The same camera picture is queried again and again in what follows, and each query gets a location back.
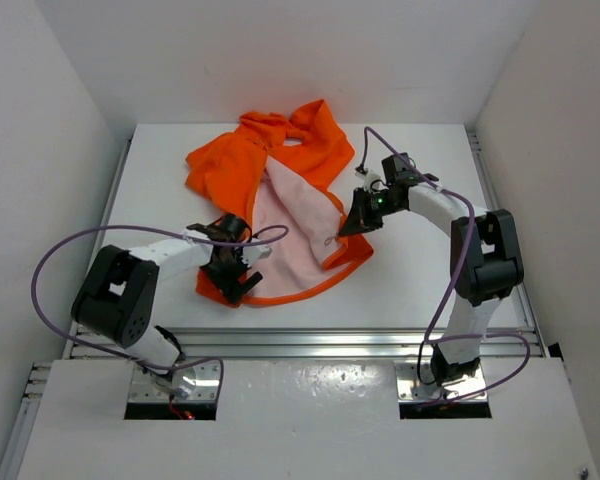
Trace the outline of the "orange jacket with pink lining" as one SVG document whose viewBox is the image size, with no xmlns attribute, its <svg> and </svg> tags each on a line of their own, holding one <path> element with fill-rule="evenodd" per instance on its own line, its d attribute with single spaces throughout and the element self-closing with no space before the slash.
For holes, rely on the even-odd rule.
<svg viewBox="0 0 600 480">
<path fill-rule="evenodd" d="M 289 117 L 248 112 L 238 127 L 186 157 L 185 184 L 254 231 L 272 225 L 288 234 L 255 268 L 262 280 L 242 299 L 253 307 L 307 300 L 336 286 L 371 258 L 363 235 L 339 238 L 346 219 L 330 190 L 354 149 L 324 100 Z"/>
</svg>

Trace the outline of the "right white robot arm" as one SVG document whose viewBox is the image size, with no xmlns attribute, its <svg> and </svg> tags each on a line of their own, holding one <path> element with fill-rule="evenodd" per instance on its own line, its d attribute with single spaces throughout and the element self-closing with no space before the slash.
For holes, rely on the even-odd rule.
<svg viewBox="0 0 600 480">
<path fill-rule="evenodd" d="M 353 192 L 341 237 L 376 231 L 385 217 L 410 212 L 441 230 L 450 240 L 450 280 L 443 294 L 453 303 L 447 327 L 432 348 L 427 367 L 417 366 L 425 385 L 442 386 L 476 371 L 480 344 L 502 301 L 524 278 L 513 215 L 474 206 L 442 187 L 437 177 L 419 173 L 405 154 L 382 161 L 382 174 L 365 165 L 356 169 L 362 185 Z"/>
</svg>

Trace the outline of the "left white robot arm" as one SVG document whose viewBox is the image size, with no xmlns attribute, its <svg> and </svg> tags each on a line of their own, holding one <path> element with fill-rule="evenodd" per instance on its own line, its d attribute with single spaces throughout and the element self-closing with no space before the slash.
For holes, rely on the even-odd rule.
<svg viewBox="0 0 600 480">
<path fill-rule="evenodd" d="M 171 374 L 183 353 L 173 336 L 151 320 L 158 283 L 200 269 L 214 292 L 238 304 L 263 279 L 259 272 L 247 272 L 272 253 L 267 244 L 251 245 L 247 230 L 242 218 L 226 214 L 214 224 L 192 224 L 174 238 L 149 245 L 102 247 L 73 302 L 73 320 L 152 373 Z"/>
</svg>

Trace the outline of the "white front cover panel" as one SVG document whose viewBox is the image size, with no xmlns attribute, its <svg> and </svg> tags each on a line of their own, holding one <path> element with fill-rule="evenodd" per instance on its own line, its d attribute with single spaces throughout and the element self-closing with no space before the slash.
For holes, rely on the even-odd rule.
<svg viewBox="0 0 600 480">
<path fill-rule="evenodd" d="M 230 361 L 212 421 L 124 416 L 130 364 L 53 364 L 23 479 L 595 479 L 563 365 L 534 359 L 486 419 L 404 419 L 392 364 Z"/>
</svg>

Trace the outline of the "aluminium rail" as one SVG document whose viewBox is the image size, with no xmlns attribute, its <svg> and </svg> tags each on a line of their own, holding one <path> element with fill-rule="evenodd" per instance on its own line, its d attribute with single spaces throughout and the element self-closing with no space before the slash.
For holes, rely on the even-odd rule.
<svg viewBox="0 0 600 480">
<path fill-rule="evenodd" d="M 532 327 L 516 329 L 530 344 L 532 357 L 547 356 L 539 334 Z M 188 356 L 218 356 L 227 359 L 398 359 L 416 356 L 424 329 L 273 329 L 273 328 L 173 328 Z M 500 337 L 507 328 L 493 328 L 481 344 L 484 357 L 522 357 L 522 340 Z M 103 348 L 116 349 L 112 341 L 78 327 L 76 336 Z M 111 354 L 87 345 L 69 343 L 68 359 L 107 358 Z"/>
</svg>

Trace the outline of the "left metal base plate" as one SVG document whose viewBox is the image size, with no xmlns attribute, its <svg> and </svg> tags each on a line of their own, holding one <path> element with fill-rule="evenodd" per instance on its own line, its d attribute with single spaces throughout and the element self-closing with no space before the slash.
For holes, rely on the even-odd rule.
<svg viewBox="0 0 600 480">
<path fill-rule="evenodd" d="M 133 370 L 129 403 L 212 403 L 220 386 L 222 368 L 217 360 L 204 362 L 168 376 L 158 376 L 140 367 Z"/>
</svg>

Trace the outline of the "metal base plate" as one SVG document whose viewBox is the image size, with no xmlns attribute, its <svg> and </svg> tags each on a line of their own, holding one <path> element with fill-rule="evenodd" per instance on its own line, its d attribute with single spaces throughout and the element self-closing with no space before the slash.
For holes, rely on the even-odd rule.
<svg viewBox="0 0 600 480">
<path fill-rule="evenodd" d="M 421 365 L 423 380 L 418 378 L 416 367 L 415 360 L 395 364 L 398 400 L 402 403 L 420 404 L 436 401 L 479 403 L 488 401 L 488 394 L 483 391 L 486 381 L 481 365 L 473 373 L 464 374 L 456 380 L 445 381 L 441 386 L 425 384 L 432 380 L 428 365 Z"/>
<path fill-rule="evenodd" d="M 222 368 L 217 360 L 204 362 L 168 376 L 158 376 L 140 367 L 133 370 L 129 403 L 212 403 L 220 386 Z"/>
</svg>

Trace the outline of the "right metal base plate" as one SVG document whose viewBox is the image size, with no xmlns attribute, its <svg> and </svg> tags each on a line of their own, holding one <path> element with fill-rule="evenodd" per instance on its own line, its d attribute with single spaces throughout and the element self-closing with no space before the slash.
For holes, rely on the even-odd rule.
<svg viewBox="0 0 600 480">
<path fill-rule="evenodd" d="M 488 394 L 483 391 L 486 381 L 481 365 L 473 373 L 464 374 L 456 380 L 445 381 L 441 386 L 425 384 L 432 380 L 428 365 L 421 365 L 423 380 L 418 378 L 416 367 L 415 360 L 395 364 L 398 400 L 402 403 L 420 404 L 436 401 L 479 403 L 488 401 Z"/>
</svg>

